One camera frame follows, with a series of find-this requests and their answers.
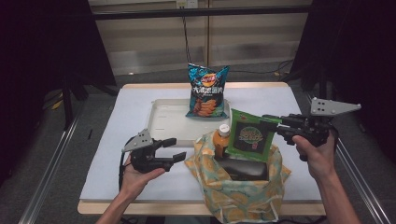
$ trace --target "white tabletop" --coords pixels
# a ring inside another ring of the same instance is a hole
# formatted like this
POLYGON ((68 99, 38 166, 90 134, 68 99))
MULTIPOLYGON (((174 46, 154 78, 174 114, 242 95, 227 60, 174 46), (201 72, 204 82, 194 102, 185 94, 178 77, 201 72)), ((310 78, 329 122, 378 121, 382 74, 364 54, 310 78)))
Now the white tabletop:
MULTIPOLYGON (((190 98, 191 89, 145 88, 122 89, 108 121, 99 147, 92 160, 80 199, 85 202, 110 202, 118 193, 121 149, 132 136, 147 128, 152 102, 157 99, 190 98)), ((290 87, 226 88, 224 98, 232 108, 261 116, 299 114, 300 109, 290 87)), ((293 146, 276 134, 273 144, 283 157, 283 164, 292 173, 285 183, 284 201, 320 201, 318 187, 310 176, 307 164, 299 160, 293 146)), ((157 150, 156 157, 172 157, 192 147, 168 147, 157 150)), ((150 181, 137 202, 203 202, 203 194, 196 179, 184 162, 176 163, 170 172, 150 181)))

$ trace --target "green snack package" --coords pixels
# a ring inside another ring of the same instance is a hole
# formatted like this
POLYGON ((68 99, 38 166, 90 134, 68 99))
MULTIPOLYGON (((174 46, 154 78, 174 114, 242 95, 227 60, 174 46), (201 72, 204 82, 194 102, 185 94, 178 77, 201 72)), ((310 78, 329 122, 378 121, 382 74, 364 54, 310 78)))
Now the green snack package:
POLYGON ((279 123, 232 109, 230 143, 225 152, 234 158, 268 162, 268 154, 279 123))

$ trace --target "bottle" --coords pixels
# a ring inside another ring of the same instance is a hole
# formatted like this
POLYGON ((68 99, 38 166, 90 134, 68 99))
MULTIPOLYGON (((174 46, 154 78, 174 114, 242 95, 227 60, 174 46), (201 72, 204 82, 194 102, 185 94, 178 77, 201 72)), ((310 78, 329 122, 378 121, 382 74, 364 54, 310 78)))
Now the bottle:
POLYGON ((225 148, 228 146, 230 138, 230 126, 221 124, 213 133, 213 145, 215 146, 215 156, 223 158, 225 148))

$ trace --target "yellow and green fabric bag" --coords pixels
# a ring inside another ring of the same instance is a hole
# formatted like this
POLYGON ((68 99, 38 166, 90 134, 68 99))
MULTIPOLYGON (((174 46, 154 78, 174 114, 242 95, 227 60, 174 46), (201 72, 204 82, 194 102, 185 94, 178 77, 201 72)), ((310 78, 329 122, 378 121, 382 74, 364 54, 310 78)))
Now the yellow and green fabric bag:
POLYGON ((201 184, 209 211, 221 223, 273 222, 284 195, 284 182, 290 170, 282 165, 279 148, 272 145, 268 164, 268 181, 234 181, 216 162, 213 133, 194 142, 195 153, 185 160, 201 184))

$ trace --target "white tray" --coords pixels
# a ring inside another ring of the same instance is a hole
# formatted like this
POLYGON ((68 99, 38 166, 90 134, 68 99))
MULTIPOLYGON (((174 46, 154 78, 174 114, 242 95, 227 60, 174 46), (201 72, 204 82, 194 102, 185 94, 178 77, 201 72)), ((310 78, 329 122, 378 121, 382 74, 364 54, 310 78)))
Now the white tray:
POLYGON ((152 138, 163 140, 175 137, 177 147, 193 147, 193 141, 205 133, 215 131, 221 124, 230 125, 231 108, 224 99, 224 113, 228 118, 186 117, 190 99, 158 99, 152 102, 148 131, 152 138))

